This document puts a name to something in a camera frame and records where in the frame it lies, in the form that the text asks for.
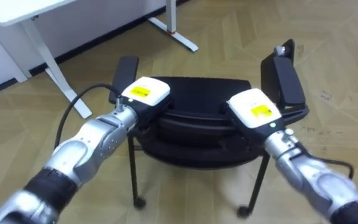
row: chair leg foot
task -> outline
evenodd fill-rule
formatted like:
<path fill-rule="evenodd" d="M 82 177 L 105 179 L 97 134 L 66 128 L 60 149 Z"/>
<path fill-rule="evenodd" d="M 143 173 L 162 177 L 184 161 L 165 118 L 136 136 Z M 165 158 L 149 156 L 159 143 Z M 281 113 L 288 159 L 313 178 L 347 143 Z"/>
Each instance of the chair leg foot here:
<path fill-rule="evenodd" d="M 237 216 L 239 218 L 242 218 L 242 219 L 246 219 L 250 216 L 251 214 L 251 210 L 249 209 L 248 206 L 245 206 L 245 205 L 241 205 L 238 209 L 237 209 Z"/>
<path fill-rule="evenodd" d="M 134 199 L 134 206 L 136 209 L 142 210 L 144 207 L 146 207 L 146 201 L 141 197 L 137 197 Z"/>

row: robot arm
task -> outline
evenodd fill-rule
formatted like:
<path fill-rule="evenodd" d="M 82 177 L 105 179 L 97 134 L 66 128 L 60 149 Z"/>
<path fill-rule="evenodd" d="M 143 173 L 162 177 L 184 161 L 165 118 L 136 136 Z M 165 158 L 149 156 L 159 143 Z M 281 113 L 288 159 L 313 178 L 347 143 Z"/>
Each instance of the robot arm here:
<path fill-rule="evenodd" d="M 128 132 L 156 117 L 168 104 L 170 88 L 142 77 L 127 87 L 116 109 L 87 121 L 61 143 L 42 170 L 0 208 L 0 223 L 51 224 L 77 191 L 98 172 Z"/>
<path fill-rule="evenodd" d="M 293 131 L 285 128 L 279 110 L 262 91 L 239 93 L 228 105 L 236 126 L 257 144 L 264 144 L 277 169 L 317 212 L 333 224 L 358 224 L 356 185 L 311 157 Z"/>

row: wooden floor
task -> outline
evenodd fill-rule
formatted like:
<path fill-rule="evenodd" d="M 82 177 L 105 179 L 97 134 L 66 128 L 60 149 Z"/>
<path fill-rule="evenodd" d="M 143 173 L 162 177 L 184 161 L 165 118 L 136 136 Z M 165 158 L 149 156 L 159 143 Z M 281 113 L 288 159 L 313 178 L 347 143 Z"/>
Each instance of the wooden floor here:
<path fill-rule="evenodd" d="M 178 30 L 198 45 L 197 53 L 146 23 L 61 68 L 76 90 L 110 83 L 121 55 L 140 57 L 139 76 L 238 78 L 259 86 L 260 61 L 274 46 L 295 39 L 296 70 L 310 114 L 291 127 L 315 155 L 353 163 L 358 185 L 358 0 L 191 0 L 178 8 Z M 84 97 L 95 116 L 112 109 L 107 95 L 95 90 Z M 0 204 L 49 158 L 66 106 L 44 73 L 0 92 Z M 63 139 L 83 122 L 72 113 Z M 260 159 L 233 169 L 196 171 L 142 152 L 136 156 L 145 210 L 131 204 L 125 144 L 81 189 L 61 223 L 324 223 L 272 163 L 254 214 L 240 220 L 235 209 L 248 202 Z"/>

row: black chair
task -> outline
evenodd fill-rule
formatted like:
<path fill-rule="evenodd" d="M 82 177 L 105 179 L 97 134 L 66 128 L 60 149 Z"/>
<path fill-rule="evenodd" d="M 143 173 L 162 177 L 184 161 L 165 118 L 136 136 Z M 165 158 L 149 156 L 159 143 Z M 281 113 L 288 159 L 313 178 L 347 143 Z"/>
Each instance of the black chair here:
<path fill-rule="evenodd" d="M 304 118 L 308 107 L 293 68 L 295 43 L 289 40 L 283 46 L 284 56 L 271 54 L 261 63 L 262 91 L 277 104 L 285 123 L 291 124 Z M 135 81 L 138 61 L 137 57 L 120 59 L 112 82 L 116 88 L 122 91 Z M 254 209 L 269 155 L 260 146 L 253 145 L 252 139 L 242 136 L 224 111 L 225 102 L 250 89 L 250 83 L 223 78 L 154 78 L 169 84 L 173 102 L 146 128 L 134 130 L 128 137 L 135 208 L 145 206 L 145 200 L 137 192 L 135 150 L 143 150 L 168 164 L 194 169 L 234 167 L 263 156 L 248 207 L 240 206 L 237 211 L 239 217 L 248 217 Z M 109 101 L 115 103 L 115 100 L 110 93 Z M 140 146 L 134 145 L 134 138 Z"/>

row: black wire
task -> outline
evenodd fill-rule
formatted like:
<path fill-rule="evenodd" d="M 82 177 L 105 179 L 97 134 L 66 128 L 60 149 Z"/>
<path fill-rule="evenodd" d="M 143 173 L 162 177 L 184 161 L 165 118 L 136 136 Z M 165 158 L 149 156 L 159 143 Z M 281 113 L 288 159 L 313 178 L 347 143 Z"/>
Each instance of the black wire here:
<path fill-rule="evenodd" d="M 306 157 L 309 157 L 310 159 L 316 159 L 316 160 L 319 160 L 321 162 L 325 162 L 325 163 L 328 163 L 328 164 L 334 164 L 334 165 L 339 165 L 339 166 L 344 166 L 344 167 L 347 167 L 349 169 L 349 179 L 353 179 L 354 177 L 354 167 L 352 166 L 352 164 L 348 163 L 348 162 L 344 162 L 344 161 L 337 161 L 337 160 L 334 160 L 334 159 L 323 159 L 323 158 L 320 158 L 320 157 L 316 157 L 312 154 L 310 154 L 306 148 L 302 145 L 302 143 L 298 142 L 297 144 L 299 144 L 299 148 L 301 149 L 301 151 L 303 152 L 303 154 L 306 155 Z"/>
<path fill-rule="evenodd" d="M 63 127 L 65 125 L 66 119 L 68 117 L 68 114 L 70 113 L 71 109 L 73 109 L 75 103 L 88 91 L 94 89 L 94 88 L 99 88 L 99 87 L 104 87 L 110 91 L 112 91 L 116 97 L 121 97 L 121 93 L 120 91 L 118 91 L 114 86 L 110 85 L 110 84 L 104 84 L 104 83 L 100 83 L 100 84 L 95 84 L 95 85 L 91 85 L 90 87 L 88 87 L 87 89 L 83 90 L 80 94 L 78 94 L 73 101 L 71 101 L 71 103 L 67 106 L 65 112 L 63 113 L 63 116 L 60 120 L 59 123 L 59 127 L 57 128 L 57 133 L 56 133 L 56 139 L 55 139 L 55 147 L 53 149 L 56 149 L 56 147 L 59 146 L 60 144 L 60 138 L 62 136 L 62 131 L 63 131 Z"/>

